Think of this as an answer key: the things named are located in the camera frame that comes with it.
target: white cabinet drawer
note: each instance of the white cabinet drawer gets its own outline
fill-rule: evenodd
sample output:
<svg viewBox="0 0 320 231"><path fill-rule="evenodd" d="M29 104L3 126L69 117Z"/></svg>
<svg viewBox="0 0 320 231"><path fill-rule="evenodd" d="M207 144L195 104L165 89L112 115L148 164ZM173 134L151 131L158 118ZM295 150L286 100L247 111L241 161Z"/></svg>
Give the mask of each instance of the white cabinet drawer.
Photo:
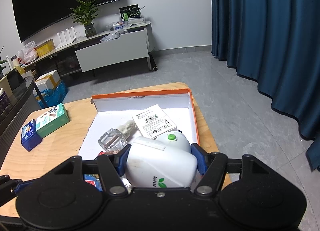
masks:
<svg viewBox="0 0 320 231"><path fill-rule="evenodd" d="M76 51L83 72L128 60L148 57L143 30L120 35L120 38Z"/></svg>

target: metal screw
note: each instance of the metal screw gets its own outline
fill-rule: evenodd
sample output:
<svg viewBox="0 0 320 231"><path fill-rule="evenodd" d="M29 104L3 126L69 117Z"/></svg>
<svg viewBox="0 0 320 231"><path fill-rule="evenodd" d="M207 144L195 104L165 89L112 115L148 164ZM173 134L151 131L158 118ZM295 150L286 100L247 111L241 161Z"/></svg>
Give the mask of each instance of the metal screw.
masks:
<svg viewBox="0 0 320 231"><path fill-rule="evenodd" d="M212 188L209 186L200 186L200 187L197 187L197 192L201 195L207 195L212 192Z"/></svg>
<svg viewBox="0 0 320 231"><path fill-rule="evenodd" d="M110 193L114 195L120 195L125 192L125 188L122 186L114 186L110 188Z"/></svg>
<svg viewBox="0 0 320 231"><path fill-rule="evenodd" d="M165 196L165 193L164 192L159 192L157 193L157 197L158 198L163 198Z"/></svg>

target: green packaging box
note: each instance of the green packaging box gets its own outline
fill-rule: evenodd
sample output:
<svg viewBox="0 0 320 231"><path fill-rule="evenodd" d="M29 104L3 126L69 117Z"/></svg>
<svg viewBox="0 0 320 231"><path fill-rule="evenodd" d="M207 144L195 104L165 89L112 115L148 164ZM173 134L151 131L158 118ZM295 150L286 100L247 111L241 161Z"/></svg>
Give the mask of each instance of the green packaging box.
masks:
<svg viewBox="0 0 320 231"><path fill-rule="evenodd" d="M67 111L63 103L60 103L36 119L36 132L41 138L44 138L68 122Z"/></svg>

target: white plastic cap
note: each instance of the white plastic cap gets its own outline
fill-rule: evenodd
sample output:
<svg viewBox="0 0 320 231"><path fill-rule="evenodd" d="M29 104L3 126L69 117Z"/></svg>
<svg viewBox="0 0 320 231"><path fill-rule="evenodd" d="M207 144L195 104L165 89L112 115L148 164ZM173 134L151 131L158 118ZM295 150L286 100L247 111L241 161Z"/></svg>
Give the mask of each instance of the white plastic cap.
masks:
<svg viewBox="0 0 320 231"><path fill-rule="evenodd" d="M122 132L124 137L127 139L130 136L130 132L135 127L135 123L133 120L128 120L125 124L120 124L116 129Z"/></svg>

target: tv stand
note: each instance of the tv stand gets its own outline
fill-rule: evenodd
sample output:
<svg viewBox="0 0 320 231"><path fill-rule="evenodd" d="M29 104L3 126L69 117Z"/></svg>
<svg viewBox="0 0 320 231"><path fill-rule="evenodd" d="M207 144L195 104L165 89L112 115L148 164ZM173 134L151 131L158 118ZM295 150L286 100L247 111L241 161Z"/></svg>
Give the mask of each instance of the tv stand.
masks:
<svg viewBox="0 0 320 231"><path fill-rule="evenodd" d="M69 45L54 49L39 57L24 69L28 71L34 68L38 76L54 69L58 71L60 77L90 70L95 76L94 69L96 68L146 58L148 69L156 71L157 66L151 55L154 49L151 22L135 25L127 30L129 33L120 35L120 38L103 43L100 42L100 39L108 35L109 31L90 38L78 38ZM74 59L77 64L72 68L61 69L60 64L66 59Z"/></svg>

